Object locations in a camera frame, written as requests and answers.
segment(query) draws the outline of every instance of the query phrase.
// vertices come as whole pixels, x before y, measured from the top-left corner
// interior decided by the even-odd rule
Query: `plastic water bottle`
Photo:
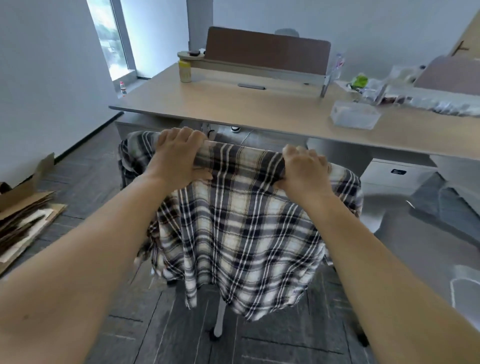
[[[120,91],[123,97],[127,95],[127,88],[125,87],[125,84],[122,81],[120,81]]]
[[[340,75],[342,74],[342,67],[345,63],[345,58],[343,58],[342,53],[337,53],[336,54],[336,62],[335,62],[335,67],[332,70],[332,78],[331,81],[338,80],[340,78]]]

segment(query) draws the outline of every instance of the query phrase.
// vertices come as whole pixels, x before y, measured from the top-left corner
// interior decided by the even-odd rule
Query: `green item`
[[[364,88],[367,85],[367,83],[368,83],[368,77],[365,76],[363,73],[360,73],[352,81],[352,88]]]

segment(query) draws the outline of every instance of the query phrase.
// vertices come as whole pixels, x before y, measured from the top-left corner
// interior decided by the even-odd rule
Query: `yellow jar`
[[[192,67],[188,61],[179,61],[180,81],[192,82]]]

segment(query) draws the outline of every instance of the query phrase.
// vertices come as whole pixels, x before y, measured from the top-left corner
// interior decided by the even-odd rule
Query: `plaid fabric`
[[[119,146],[123,187],[143,173],[158,133],[132,133]],[[186,304],[214,284],[247,320],[295,305],[311,282],[325,245],[307,214],[272,184],[284,173],[280,153],[205,142],[195,165],[214,179],[195,181],[166,197],[147,232],[143,252],[167,280],[184,279]],[[335,193],[356,216],[360,181],[332,165]]]

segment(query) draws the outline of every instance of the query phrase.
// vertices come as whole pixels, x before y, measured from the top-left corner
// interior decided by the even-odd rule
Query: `forearm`
[[[66,357],[51,359],[81,361],[164,197],[158,183],[139,177],[78,228],[14,270],[0,286],[0,351],[20,353],[30,340],[38,341],[32,350],[48,355],[65,344]],[[64,342],[72,330],[79,336],[74,347]],[[77,357],[70,356],[75,349]]]
[[[381,363],[475,363],[480,334],[416,278],[336,196],[305,208]]]

